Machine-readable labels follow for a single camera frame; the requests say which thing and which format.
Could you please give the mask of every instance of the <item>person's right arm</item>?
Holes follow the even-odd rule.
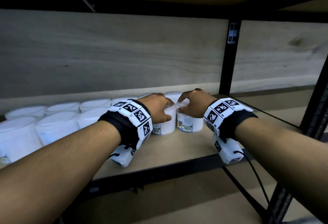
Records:
[[[183,93],[190,100],[178,111],[201,118],[216,100],[205,91]],[[248,118],[236,130],[237,140],[294,198],[328,223],[328,145],[258,118]]]

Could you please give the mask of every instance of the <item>person's right hand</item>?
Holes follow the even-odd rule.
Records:
[[[217,98],[201,89],[184,92],[178,99],[178,102],[182,102],[184,99],[189,99],[190,103],[188,106],[180,107],[178,112],[187,114],[194,118],[203,118],[207,107],[213,101],[217,100]]]

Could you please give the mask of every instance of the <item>hand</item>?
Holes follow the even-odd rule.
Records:
[[[190,103],[188,106],[178,108],[178,112],[194,118],[203,118],[207,107],[217,100],[217,98],[201,89],[184,92],[178,99],[178,102],[182,102],[184,99],[189,99]]]
[[[151,94],[137,101],[140,101],[148,108],[153,124],[164,123],[172,119],[171,115],[164,113],[164,108],[167,105],[174,105],[174,102],[166,98],[164,94]]]

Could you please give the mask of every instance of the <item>wristband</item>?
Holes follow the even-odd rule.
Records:
[[[245,119],[256,117],[252,109],[232,98],[223,98],[212,102],[205,114],[205,124],[222,140],[236,140],[235,129]]]
[[[153,130],[148,108],[136,100],[117,102],[98,121],[111,123],[121,135],[120,145],[139,149]]]

